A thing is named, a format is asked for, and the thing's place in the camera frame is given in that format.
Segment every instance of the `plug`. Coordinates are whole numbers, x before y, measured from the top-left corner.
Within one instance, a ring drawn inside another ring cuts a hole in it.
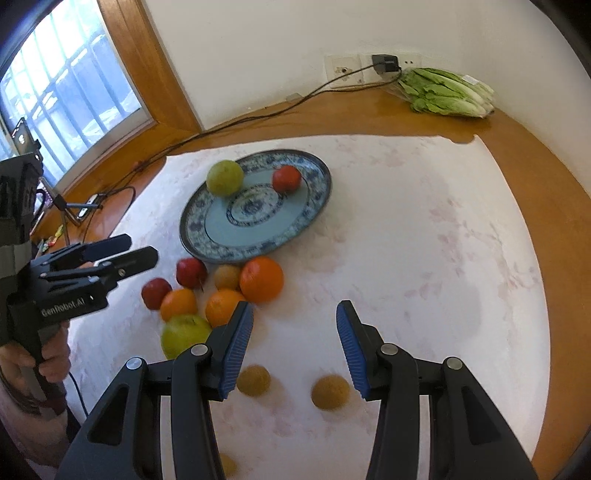
[[[374,64],[374,70],[378,75],[400,71],[400,65],[398,64],[398,57],[396,55],[371,55],[371,60]]]

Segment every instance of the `screw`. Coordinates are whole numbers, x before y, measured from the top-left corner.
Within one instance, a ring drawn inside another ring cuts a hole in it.
[[[452,370],[459,370],[464,366],[464,364],[459,358],[453,356],[447,359],[447,366]]]
[[[194,345],[191,348],[191,353],[194,356],[202,356],[202,355],[205,355],[207,352],[209,352],[209,348],[204,343],[200,343],[198,345]]]
[[[380,348],[380,351],[384,355],[396,355],[398,353],[398,347],[393,343],[385,343]]]
[[[138,358],[138,357],[133,357],[130,358],[129,360],[127,360],[127,363],[125,364],[125,366],[127,368],[129,368],[130,370],[137,370],[139,367],[142,366],[142,359]]]

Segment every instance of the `lettuce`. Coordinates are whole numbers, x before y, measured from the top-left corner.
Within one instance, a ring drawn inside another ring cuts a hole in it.
[[[494,110],[494,91],[488,85],[472,85],[445,70],[407,69],[398,84],[417,112],[484,118]]]

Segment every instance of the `green apple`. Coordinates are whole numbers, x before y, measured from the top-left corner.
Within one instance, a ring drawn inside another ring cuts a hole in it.
[[[174,360],[187,348],[197,343],[205,343],[212,332],[207,320],[199,315],[177,315],[164,325],[160,345],[164,356]]]
[[[216,197],[227,197],[242,187],[244,172],[240,165],[232,160],[217,162],[207,174],[207,189]]]

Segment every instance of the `wall socket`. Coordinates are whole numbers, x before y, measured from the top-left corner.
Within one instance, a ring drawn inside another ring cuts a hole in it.
[[[324,68],[326,69],[326,77],[329,80],[337,78],[348,72],[354,72],[364,67],[369,67],[372,61],[372,55],[396,55],[398,57],[398,64],[403,70],[408,68],[422,67],[424,60],[428,57],[423,57],[420,53],[411,51],[396,51],[395,48],[388,48],[384,51],[376,51],[373,53],[353,54],[347,56],[329,55],[324,58]],[[386,73],[379,75],[374,69],[368,68],[362,72],[355,73],[344,79],[337,80],[330,84],[330,88],[338,89],[342,87],[355,87],[359,85],[371,85],[373,83],[388,82],[396,78],[397,73]]]
[[[396,55],[398,57],[398,64],[400,68],[407,69],[411,67],[421,67],[423,66],[423,56],[420,53],[413,53],[413,52],[398,52],[395,49],[387,49],[384,51],[373,52],[373,53],[363,53],[359,55],[361,58],[361,66],[368,67],[372,64],[372,55]],[[367,69],[363,71],[363,82],[366,85],[371,85],[372,83],[382,83],[384,81],[388,82],[396,78],[396,73],[386,73],[384,75],[378,75],[378,73],[374,69]]]
[[[361,68],[361,59],[359,55],[329,55],[324,58],[324,68],[326,69],[326,78],[332,80],[346,73],[359,70]],[[363,72],[359,72],[331,83],[330,88],[355,87],[364,83]]]

